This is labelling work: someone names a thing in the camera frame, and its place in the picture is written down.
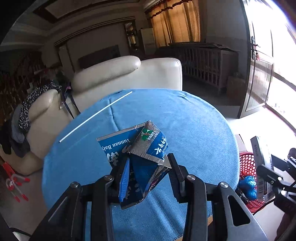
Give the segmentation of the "blue and white toothpaste box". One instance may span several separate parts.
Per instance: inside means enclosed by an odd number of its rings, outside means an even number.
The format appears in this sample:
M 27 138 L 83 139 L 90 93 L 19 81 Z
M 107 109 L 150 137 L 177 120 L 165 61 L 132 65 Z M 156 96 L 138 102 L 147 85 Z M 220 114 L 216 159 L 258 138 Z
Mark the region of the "blue and white toothpaste box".
M 166 136 L 150 120 L 97 141 L 112 167 L 114 201 L 122 209 L 142 202 L 171 169 Z

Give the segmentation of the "red mesh trash basket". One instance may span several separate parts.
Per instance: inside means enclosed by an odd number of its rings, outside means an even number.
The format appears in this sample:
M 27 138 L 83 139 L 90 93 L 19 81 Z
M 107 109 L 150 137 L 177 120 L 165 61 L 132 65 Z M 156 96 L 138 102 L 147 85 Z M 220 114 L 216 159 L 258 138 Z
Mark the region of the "red mesh trash basket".
M 256 166 L 252 152 L 239 153 L 239 191 L 242 191 L 247 208 L 251 213 L 255 213 L 263 205 L 264 201 L 257 200 L 256 188 Z

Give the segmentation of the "blue plastic bag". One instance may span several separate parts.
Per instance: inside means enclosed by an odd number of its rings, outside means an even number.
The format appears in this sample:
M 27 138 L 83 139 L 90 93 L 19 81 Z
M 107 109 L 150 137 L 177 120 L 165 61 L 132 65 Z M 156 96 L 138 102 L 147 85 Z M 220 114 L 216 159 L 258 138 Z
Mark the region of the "blue plastic bag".
M 254 201 L 257 199 L 256 179 L 254 176 L 245 176 L 239 181 L 238 188 L 248 200 Z

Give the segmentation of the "red white toy tricycle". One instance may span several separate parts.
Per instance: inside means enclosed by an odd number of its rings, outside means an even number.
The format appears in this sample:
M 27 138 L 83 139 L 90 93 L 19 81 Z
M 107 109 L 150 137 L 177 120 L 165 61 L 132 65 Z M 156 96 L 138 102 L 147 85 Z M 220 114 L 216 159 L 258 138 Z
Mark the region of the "red white toy tricycle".
M 4 171 L 6 188 L 9 190 L 13 198 L 18 203 L 21 201 L 20 198 L 29 201 L 28 197 L 21 191 L 20 187 L 24 183 L 29 183 L 31 181 L 30 178 L 17 174 L 7 162 L 4 162 L 1 166 Z

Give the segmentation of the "blue tablecloth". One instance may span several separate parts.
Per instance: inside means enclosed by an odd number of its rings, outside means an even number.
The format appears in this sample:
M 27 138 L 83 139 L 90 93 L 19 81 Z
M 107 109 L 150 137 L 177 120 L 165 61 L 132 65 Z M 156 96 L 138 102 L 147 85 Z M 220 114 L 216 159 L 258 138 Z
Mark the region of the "blue tablecloth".
M 119 97 L 133 93 L 88 121 L 62 143 L 59 140 Z M 206 183 L 236 188 L 239 154 L 236 138 L 222 114 L 184 91 L 134 89 L 113 93 L 85 109 L 60 132 L 44 159 L 42 191 L 51 208 L 73 181 L 95 182 L 111 171 L 97 139 L 152 121 L 166 136 L 177 163 Z M 112 208 L 116 240 L 176 240 L 184 231 L 187 206 L 179 204 L 164 177 L 139 204 Z

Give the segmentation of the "cardboard box on floor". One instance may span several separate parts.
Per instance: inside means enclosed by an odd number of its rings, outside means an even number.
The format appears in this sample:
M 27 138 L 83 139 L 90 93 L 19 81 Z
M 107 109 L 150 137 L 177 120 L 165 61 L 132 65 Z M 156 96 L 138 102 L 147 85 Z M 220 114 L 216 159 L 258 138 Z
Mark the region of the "cardboard box on floor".
M 240 104 L 244 97 L 245 80 L 240 77 L 229 76 L 227 80 L 227 97 Z

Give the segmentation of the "dark clothes pile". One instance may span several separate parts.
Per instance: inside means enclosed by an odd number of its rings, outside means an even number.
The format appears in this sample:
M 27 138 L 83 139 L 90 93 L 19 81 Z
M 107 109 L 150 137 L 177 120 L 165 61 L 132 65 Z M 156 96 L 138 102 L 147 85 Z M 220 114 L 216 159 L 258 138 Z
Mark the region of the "dark clothes pile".
M 18 125 L 16 113 L 1 126 L 1 146 L 7 155 L 14 153 L 23 158 L 31 151 L 30 144 Z

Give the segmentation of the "spotted black white garment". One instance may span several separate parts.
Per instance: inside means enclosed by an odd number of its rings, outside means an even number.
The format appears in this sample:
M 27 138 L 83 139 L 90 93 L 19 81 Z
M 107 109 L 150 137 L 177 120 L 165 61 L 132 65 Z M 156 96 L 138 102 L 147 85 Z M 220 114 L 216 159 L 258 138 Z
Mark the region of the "spotted black white garment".
M 22 103 L 22 107 L 20 110 L 19 118 L 18 118 L 18 126 L 22 133 L 26 134 L 30 130 L 31 122 L 29 119 L 29 109 L 32 106 L 32 104 L 38 99 L 39 96 L 41 96 L 46 91 L 50 89 L 55 89 L 58 92 L 60 92 L 61 87 L 62 86 L 57 85 L 53 81 L 51 81 L 46 85 L 37 87 L 30 94 L 28 94 L 28 96 Z

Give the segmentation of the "cream leather sofa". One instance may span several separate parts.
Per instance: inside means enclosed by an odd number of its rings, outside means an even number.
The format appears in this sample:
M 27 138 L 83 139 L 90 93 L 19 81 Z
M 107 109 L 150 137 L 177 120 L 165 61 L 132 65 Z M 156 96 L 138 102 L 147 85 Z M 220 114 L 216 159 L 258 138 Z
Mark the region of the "cream leather sofa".
M 9 155 L 1 150 L 3 161 L 18 173 L 30 175 L 40 170 L 43 158 L 59 133 L 74 117 L 103 97 L 123 89 L 182 90 L 182 65 L 176 58 L 140 60 L 136 56 L 123 56 L 76 73 L 71 83 L 75 104 L 67 101 L 70 111 L 62 104 L 61 95 L 55 89 L 43 93 L 30 107 L 31 128 L 27 135 L 30 152 L 20 158 L 15 153 Z

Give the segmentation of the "wooden baby crib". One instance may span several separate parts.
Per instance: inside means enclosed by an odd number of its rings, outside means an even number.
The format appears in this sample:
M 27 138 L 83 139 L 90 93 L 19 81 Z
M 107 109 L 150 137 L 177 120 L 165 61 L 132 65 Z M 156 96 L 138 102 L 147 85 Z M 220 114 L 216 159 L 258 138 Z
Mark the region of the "wooden baby crib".
M 238 53 L 215 43 L 182 42 L 159 47 L 160 57 L 179 59 L 183 75 L 225 92 L 229 76 L 238 72 Z

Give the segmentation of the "white thin stick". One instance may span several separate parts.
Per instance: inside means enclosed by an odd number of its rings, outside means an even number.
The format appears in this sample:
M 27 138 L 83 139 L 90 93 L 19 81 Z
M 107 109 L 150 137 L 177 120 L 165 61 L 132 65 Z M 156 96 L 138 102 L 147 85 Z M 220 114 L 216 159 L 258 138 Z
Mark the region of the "white thin stick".
M 116 99 L 115 101 L 111 102 L 110 104 L 108 104 L 107 106 L 105 106 L 104 108 L 100 109 L 99 111 L 97 111 L 96 113 L 94 113 L 92 116 L 90 116 L 89 118 L 87 118 L 85 121 L 83 121 L 81 124 L 79 124 L 78 126 L 76 126 L 74 129 L 72 129 L 69 133 L 67 133 L 64 137 L 62 137 L 59 140 L 59 143 L 62 143 L 65 139 L 67 139 L 70 135 L 72 135 L 74 132 L 76 132 L 79 128 L 81 128 L 83 125 L 85 125 L 88 121 L 90 121 L 91 119 L 93 119 L 94 117 L 96 117 L 97 115 L 99 115 L 100 113 L 102 113 L 104 110 L 108 109 L 109 107 L 111 107 L 112 105 L 114 105 L 115 103 L 119 102 L 120 100 L 124 99 L 125 97 L 131 95 L 133 93 L 133 91 L 128 92 L 127 94 L 119 97 L 118 99 Z

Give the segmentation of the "black television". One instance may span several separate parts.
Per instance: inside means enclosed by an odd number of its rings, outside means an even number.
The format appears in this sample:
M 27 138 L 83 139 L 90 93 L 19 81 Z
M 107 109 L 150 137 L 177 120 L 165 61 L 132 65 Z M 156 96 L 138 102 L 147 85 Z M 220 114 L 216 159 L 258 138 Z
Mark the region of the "black television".
M 120 56 L 119 46 L 114 45 L 85 55 L 78 59 L 78 63 L 81 69 L 86 69 L 98 63 Z

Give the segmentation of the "orange curtains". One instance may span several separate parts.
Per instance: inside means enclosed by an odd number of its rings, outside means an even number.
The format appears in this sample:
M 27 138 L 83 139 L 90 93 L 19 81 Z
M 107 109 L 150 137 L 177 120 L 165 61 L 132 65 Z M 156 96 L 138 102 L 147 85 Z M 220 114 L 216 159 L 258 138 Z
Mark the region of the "orange curtains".
M 157 1 L 145 10 L 145 15 L 152 26 L 158 48 L 201 40 L 198 1 Z

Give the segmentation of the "white refrigerator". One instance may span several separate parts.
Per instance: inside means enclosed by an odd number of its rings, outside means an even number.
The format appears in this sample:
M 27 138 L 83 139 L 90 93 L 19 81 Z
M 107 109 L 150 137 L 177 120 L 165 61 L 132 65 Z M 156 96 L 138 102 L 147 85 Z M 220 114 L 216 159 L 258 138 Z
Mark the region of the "white refrigerator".
M 156 51 L 153 28 L 140 29 L 144 52 L 146 55 L 153 55 Z

